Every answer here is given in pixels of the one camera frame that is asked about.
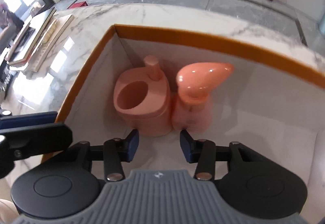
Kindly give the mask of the stack of books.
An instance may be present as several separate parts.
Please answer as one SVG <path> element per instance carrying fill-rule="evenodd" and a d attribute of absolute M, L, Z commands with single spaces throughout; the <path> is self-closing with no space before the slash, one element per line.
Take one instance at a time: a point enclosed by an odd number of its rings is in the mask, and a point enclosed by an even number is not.
<path fill-rule="evenodd" d="M 50 8 L 35 17 L 19 32 L 5 60 L 14 70 L 38 72 L 53 45 L 73 21 Z"/>

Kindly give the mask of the orange cardboard storage box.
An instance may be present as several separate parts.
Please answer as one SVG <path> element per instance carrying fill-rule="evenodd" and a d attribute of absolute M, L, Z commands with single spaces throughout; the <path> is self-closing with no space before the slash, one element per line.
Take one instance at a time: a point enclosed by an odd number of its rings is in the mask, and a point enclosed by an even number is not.
<path fill-rule="evenodd" d="M 186 168 L 178 134 L 239 141 L 324 189 L 324 58 L 303 46 L 113 25 L 57 121 L 92 144 L 139 130 L 135 168 Z"/>

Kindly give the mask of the pink pump lotion bottle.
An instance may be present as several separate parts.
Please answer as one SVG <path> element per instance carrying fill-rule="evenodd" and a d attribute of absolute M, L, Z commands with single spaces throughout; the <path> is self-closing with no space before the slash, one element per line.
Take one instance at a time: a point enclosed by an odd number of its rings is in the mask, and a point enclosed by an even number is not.
<path fill-rule="evenodd" d="M 204 62 L 184 66 L 176 76 L 177 94 L 171 121 L 175 130 L 203 132 L 212 122 L 210 93 L 232 73 L 230 63 Z"/>

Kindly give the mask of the pink toothbrush holder cup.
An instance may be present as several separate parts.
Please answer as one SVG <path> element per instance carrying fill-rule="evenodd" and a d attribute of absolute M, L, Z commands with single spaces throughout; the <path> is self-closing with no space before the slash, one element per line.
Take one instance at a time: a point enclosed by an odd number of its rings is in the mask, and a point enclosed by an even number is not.
<path fill-rule="evenodd" d="M 142 136 L 164 136 L 172 131 L 171 90 L 157 57 L 148 55 L 144 67 L 123 72 L 114 88 L 114 107 Z"/>

